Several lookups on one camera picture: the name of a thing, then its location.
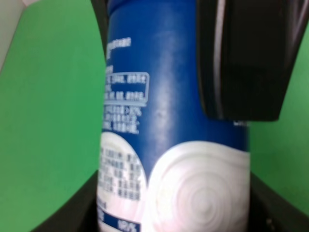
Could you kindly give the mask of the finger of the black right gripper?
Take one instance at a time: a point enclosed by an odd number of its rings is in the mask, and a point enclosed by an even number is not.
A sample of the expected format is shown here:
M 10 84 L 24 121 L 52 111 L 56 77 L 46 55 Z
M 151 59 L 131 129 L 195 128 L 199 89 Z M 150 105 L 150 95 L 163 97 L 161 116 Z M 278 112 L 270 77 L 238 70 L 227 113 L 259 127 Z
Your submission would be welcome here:
M 207 117 L 278 120 L 306 28 L 305 0 L 197 1 L 197 73 Z
M 96 21 L 98 24 L 102 47 L 104 51 L 105 61 L 107 61 L 107 42 L 108 42 L 108 0 L 91 0 L 92 8 L 95 13 Z

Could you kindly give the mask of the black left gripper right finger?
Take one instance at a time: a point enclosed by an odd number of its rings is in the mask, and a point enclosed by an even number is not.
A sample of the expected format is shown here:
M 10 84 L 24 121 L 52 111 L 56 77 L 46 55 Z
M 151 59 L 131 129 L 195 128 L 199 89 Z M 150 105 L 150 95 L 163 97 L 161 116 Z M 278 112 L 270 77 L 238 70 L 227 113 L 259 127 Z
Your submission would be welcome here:
M 250 232 L 307 232 L 309 217 L 251 173 Z

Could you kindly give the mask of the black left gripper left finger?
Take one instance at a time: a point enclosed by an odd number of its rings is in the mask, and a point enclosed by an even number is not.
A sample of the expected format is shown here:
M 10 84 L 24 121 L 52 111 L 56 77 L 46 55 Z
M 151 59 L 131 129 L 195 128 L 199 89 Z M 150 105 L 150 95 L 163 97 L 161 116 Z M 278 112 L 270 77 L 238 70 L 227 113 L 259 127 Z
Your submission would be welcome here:
M 56 212 L 33 232 L 97 232 L 97 181 L 98 171 Z

